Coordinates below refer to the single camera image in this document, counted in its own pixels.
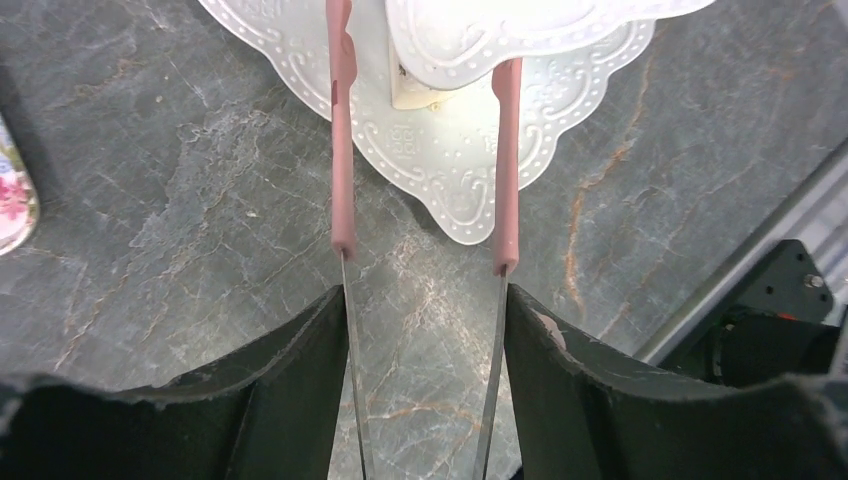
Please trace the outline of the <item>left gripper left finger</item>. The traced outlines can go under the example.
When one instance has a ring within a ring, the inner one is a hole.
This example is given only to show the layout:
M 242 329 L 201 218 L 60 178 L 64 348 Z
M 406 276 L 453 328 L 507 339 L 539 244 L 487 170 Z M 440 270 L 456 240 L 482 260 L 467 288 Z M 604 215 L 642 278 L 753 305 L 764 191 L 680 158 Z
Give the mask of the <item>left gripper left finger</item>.
M 347 362 L 334 286 L 284 325 L 160 387 L 1 378 L 5 479 L 324 479 Z

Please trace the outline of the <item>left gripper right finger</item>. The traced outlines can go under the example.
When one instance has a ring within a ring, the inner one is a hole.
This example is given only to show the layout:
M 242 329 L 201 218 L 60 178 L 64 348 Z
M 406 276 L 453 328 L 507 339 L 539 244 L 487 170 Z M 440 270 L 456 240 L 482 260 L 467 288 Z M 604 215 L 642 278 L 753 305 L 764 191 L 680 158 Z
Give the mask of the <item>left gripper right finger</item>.
M 505 355 L 527 479 L 843 479 L 847 379 L 736 389 L 632 358 L 518 285 Z

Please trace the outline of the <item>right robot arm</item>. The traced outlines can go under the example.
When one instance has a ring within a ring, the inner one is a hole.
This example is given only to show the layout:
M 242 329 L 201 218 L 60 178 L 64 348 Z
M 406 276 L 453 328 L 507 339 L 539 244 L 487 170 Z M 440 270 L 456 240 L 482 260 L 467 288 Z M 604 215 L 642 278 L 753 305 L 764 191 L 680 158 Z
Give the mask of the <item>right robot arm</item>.
M 743 388 L 788 373 L 822 374 L 847 304 L 798 239 L 762 257 L 660 362 L 708 383 Z

